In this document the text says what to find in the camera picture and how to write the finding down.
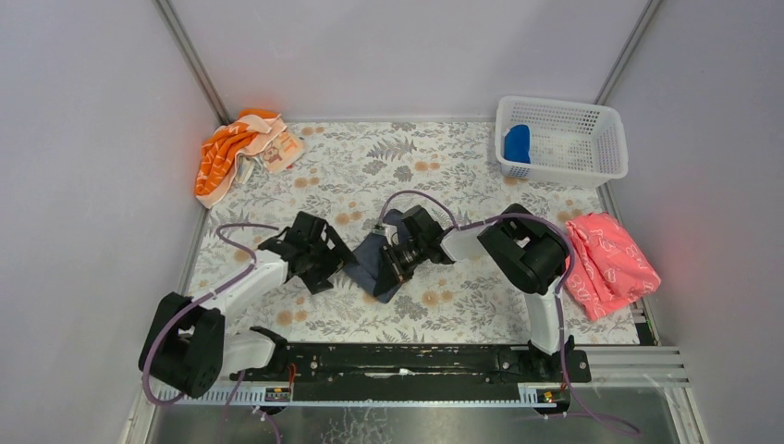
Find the dark grey towel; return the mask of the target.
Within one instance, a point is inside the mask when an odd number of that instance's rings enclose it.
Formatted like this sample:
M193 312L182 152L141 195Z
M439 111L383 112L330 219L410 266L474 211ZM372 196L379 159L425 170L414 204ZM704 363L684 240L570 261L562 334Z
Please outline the dark grey towel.
M344 267L344 272L353 283L358 285L362 290L370 293L380 303L389 303L400 289L400 284L396 284L390 290L382 292L379 295L374 293L374 288L379 276L381 260L380 249L383 245L387 244L387 238L383 231L384 229L379 228L378 226L371 228L370 233L352 251L355 261L346 265Z

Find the blue towel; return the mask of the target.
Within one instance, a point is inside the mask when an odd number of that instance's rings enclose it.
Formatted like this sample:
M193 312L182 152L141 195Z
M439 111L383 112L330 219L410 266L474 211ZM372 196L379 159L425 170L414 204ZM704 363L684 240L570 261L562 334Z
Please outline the blue towel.
M530 164L531 139L529 126L518 124L510 127L503 137L503 159L513 163Z

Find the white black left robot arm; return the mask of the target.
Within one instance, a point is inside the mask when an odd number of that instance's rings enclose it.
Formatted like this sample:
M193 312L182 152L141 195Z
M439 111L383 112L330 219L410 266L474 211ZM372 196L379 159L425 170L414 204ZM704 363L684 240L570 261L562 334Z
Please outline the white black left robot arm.
M255 330L227 334L227 323L293 278L312 294L355 255L325 219L298 212L293 223L255 249L236 275L188 297L170 292L159 302L139 358L143 392L156 406L200 398L221 377L272 362L276 341Z

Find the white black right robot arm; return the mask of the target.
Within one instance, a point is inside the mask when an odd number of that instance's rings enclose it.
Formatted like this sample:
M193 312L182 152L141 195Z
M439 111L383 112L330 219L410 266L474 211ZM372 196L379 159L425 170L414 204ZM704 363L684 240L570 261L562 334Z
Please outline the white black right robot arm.
M570 247L549 227L519 204L497 217L467 228L443 228L423 207L401 215L403 237L387 232L378 248L372 295L384 299L413 278L416 267L429 261L454 265L490 257L506 279L523 293L531 318L529 345L536 355L564 355L556 288L565 277Z

